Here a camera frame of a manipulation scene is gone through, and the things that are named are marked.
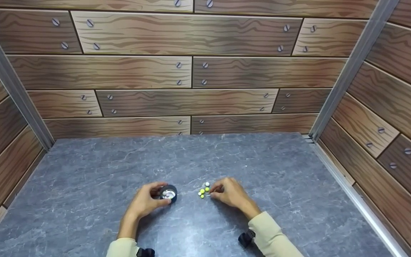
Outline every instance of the gray marble countertop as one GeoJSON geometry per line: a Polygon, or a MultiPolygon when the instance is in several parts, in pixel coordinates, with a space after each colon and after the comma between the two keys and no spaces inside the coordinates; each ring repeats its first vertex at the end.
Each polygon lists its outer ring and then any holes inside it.
{"type": "Polygon", "coordinates": [[[306,257],[390,253],[298,133],[58,140],[0,223],[0,256],[105,256],[139,186],[166,181],[178,200],[141,221],[157,257],[261,256],[243,249],[236,209],[197,195],[238,179],[306,257]]]}

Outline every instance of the screw head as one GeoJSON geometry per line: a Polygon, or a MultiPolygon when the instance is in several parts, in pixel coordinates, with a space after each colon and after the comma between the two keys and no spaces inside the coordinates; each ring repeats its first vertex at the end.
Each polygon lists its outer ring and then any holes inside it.
{"type": "Polygon", "coordinates": [[[53,19],[52,19],[52,23],[54,24],[55,27],[60,26],[60,21],[59,21],[59,19],[57,19],[57,18],[53,18],[53,19]]]}
{"type": "Polygon", "coordinates": [[[406,155],[411,155],[411,148],[405,148],[404,149],[404,153],[406,154],[406,155]]]}
{"type": "Polygon", "coordinates": [[[94,22],[93,20],[91,20],[91,19],[88,19],[88,20],[87,20],[87,25],[88,25],[89,27],[94,27],[94,26],[95,26],[95,22],[94,22]]]}

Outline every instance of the hand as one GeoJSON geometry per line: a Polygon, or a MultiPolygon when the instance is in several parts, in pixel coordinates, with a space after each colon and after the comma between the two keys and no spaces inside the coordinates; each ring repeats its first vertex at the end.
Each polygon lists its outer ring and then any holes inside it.
{"type": "Polygon", "coordinates": [[[123,218],[121,218],[117,239],[136,239],[139,220],[149,215],[150,212],[153,212],[156,208],[167,206],[171,203],[171,199],[155,200],[152,198],[152,195],[155,195],[161,187],[166,185],[166,182],[153,182],[143,185],[136,192],[123,218]]]}
{"type": "Polygon", "coordinates": [[[210,189],[210,195],[229,206],[239,208],[249,220],[261,213],[258,205],[233,177],[225,177],[215,182],[210,189]]]}

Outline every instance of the metal corner post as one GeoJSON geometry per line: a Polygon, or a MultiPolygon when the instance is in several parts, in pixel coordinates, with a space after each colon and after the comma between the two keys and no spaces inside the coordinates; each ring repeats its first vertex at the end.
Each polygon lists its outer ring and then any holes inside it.
{"type": "Polygon", "coordinates": [[[329,119],[336,110],[340,100],[356,76],[359,68],[366,59],[370,49],[377,41],[386,21],[390,18],[399,0],[379,0],[372,15],[369,18],[361,36],[356,42],[353,51],[344,65],[331,93],[326,99],[320,113],[316,117],[315,123],[310,130],[309,136],[314,142],[318,141],[321,133],[328,124],[329,119]]]}
{"type": "Polygon", "coordinates": [[[1,46],[0,81],[23,117],[26,119],[27,123],[30,125],[36,137],[41,142],[43,148],[47,151],[50,150],[55,143],[54,138],[47,129],[47,126],[39,115],[39,112],[31,101],[31,98],[26,92],[25,87],[21,83],[20,78],[18,78],[17,73],[7,59],[1,46]]]}

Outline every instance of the beige sleeve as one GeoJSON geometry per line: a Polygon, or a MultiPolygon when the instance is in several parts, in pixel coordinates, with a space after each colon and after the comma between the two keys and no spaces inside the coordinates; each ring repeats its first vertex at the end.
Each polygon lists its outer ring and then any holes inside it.
{"type": "Polygon", "coordinates": [[[303,257],[267,212],[263,212],[253,218],[248,223],[248,226],[255,232],[255,244],[264,256],[303,257]]]}
{"type": "Polygon", "coordinates": [[[109,246],[106,257],[136,257],[139,247],[132,238],[119,238],[109,246]]]}

